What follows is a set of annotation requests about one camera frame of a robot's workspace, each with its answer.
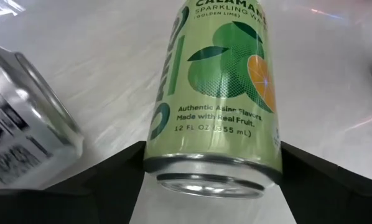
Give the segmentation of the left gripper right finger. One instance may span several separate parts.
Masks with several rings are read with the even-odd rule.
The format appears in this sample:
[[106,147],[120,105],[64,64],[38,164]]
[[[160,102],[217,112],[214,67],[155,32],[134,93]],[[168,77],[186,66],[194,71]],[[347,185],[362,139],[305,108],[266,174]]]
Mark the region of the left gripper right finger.
[[281,143],[281,191],[297,224],[372,224],[372,180]]

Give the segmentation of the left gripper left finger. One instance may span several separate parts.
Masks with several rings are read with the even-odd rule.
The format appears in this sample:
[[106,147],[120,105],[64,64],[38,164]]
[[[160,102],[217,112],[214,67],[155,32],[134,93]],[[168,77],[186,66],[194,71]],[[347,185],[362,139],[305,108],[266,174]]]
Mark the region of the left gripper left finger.
[[0,190],[0,224],[129,224],[145,146],[136,142],[45,190]]

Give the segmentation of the green sparkling water can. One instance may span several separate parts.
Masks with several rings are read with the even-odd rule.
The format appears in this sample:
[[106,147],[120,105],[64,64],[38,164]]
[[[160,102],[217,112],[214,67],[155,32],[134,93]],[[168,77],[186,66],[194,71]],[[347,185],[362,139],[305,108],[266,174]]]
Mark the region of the green sparkling water can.
[[266,15],[259,0],[185,0],[172,26],[144,151],[162,186],[258,198],[282,177]]

